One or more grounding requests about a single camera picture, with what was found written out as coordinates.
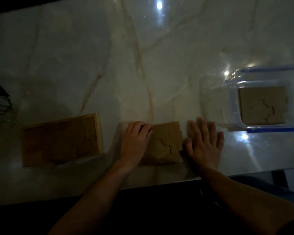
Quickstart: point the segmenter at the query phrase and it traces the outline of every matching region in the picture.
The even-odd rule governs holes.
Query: person's right hand
[[[216,130],[214,122],[210,123],[210,130],[203,118],[200,118],[201,131],[194,121],[191,126],[195,133],[195,140],[188,138],[185,147],[188,155],[199,167],[209,167],[217,170],[220,164],[221,151],[224,145],[224,134]]]

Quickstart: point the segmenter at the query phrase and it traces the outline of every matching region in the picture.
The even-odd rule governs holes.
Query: clear plastic container
[[[240,114],[238,89],[270,86],[285,87],[288,99],[287,112],[284,114],[285,124],[245,125]],[[226,110],[229,115],[225,116],[228,123],[235,124],[242,129],[294,129],[294,65],[238,69],[224,82],[222,88],[227,89],[229,94],[230,110]]]
[[[288,99],[285,124],[245,125],[241,119],[238,89],[270,86],[285,87]],[[294,65],[238,69],[221,87],[204,87],[202,95],[202,114],[219,126],[247,132],[294,131]]]

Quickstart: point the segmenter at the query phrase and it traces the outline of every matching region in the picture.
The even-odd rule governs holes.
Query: cardboard in container
[[[284,87],[239,88],[240,113],[245,125],[284,124],[287,96]]]
[[[179,123],[158,124],[152,130],[153,134],[140,165],[169,165],[180,162],[183,136]]]
[[[23,127],[22,134],[23,167],[63,163],[103,153],[97,114]]]

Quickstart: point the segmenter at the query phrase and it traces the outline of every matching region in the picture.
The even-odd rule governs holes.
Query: hand
[[[191,126],[195,133],[195,141],[188,138],[185,147],[188,155],[199,167],[210,167],[217,170],[220,164],[221,151],[224,145],[224,134],[216,130],[214,122],[210,123],[210,130],[203,118],[200,118],[201,131],[194,121]]]
[[[121,146],[121,161],[132,170],[142,159],[152,134],[152,124],[137,121],[129,123]]]

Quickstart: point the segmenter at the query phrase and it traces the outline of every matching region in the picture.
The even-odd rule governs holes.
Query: person's left hand
[[[132,170],[142,159],[152,134],[152,124],[142,121],[129,123],[123,135],[120,160]]]

